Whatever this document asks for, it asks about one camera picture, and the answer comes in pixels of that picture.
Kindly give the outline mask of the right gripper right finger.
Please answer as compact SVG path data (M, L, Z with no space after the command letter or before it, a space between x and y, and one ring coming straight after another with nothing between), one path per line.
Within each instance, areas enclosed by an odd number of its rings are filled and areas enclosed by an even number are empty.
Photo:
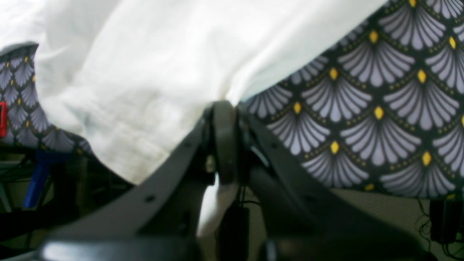
M342 200L308 174L243 106L214 103L221 185L247 185L267 239L259 261L426 261L419 241Z

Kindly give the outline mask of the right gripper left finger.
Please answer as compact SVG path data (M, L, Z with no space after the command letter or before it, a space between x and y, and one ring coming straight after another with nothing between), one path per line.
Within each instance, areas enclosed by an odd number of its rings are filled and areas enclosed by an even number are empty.
M205 167L212 106L142 185L53 232L42 261L202 261L195 234L203 193L214 183Z

